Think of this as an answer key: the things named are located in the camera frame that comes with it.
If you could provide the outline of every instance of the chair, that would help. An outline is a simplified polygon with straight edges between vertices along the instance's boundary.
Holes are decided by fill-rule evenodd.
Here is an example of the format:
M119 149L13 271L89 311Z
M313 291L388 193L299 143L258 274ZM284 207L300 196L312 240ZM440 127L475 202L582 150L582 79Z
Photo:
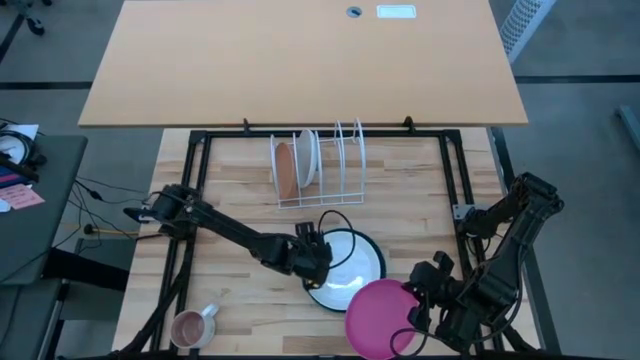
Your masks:
M51 0L41 0L45 6L51 6L53 2ZM32 17L29 13L29 8L33 5L33 1L30 3L27 0L0 0L0 6L6 6L7 2L18 10L18 14L22 15L27 20L29 30L38 35L44 35L44 26L40 20Z

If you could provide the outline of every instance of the orange plate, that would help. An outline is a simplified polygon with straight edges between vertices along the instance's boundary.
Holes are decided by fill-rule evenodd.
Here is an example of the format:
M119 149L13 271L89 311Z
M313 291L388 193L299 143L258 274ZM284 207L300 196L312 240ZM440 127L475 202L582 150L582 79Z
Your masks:
M296 197L298 192L296 165L293 152L288 144L280 143L276 147L276 171L278 172L280 199Z

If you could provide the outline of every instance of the table leg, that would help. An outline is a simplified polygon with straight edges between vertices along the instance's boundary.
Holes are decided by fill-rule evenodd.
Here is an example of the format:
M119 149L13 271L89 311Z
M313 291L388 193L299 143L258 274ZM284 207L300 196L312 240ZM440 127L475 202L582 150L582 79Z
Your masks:
M70 252L51 249L42 277L80 281L102 288L124 291L127 287L129 272Z
M640 150L640 121L633 113L629 106L620 106L616 109L616 114L620 117L624 125L629 130L629 135L636 144L636 147Z

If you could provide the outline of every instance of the plate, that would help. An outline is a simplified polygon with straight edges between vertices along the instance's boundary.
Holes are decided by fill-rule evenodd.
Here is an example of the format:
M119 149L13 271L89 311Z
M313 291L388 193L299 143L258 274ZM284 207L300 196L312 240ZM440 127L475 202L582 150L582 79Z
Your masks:
M296 153L298 155L298 186L305 188L313 181L313 176L318 167L318 154L316 136L311 130L302 130L296 140Z
M296 166L293 151L286 143L276 146L276 171L278 173L278 190L280 199L297 197Z
M393 358L391 337L404 328L413 328L407 316L418 301L394 279L373 281L354 296L345 316L349 344L360 356L370 360ZM394 341L397 352L409 346L415 332L399 334Z
M344 264L329 270L326 282L309 295L321 306L333 311L346 311L358 290L374 280L384 278L386 264L378 246L365 234L356 234L356 248ZM342 261L351 251L353 237L349 229L335 229L324 234L331 245L331 265Z

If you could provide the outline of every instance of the pink plate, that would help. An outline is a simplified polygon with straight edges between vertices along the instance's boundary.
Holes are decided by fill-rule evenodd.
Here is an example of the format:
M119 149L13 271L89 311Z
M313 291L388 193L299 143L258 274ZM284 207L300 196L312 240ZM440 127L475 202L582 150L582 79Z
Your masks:
M397 330L412 327L407 315L418 302L393 279L370 282L360 289L349 303L345 316L347 340L353 350L369 360L393 358L391 335ZM415 333L400 334L395 349L402 352Z

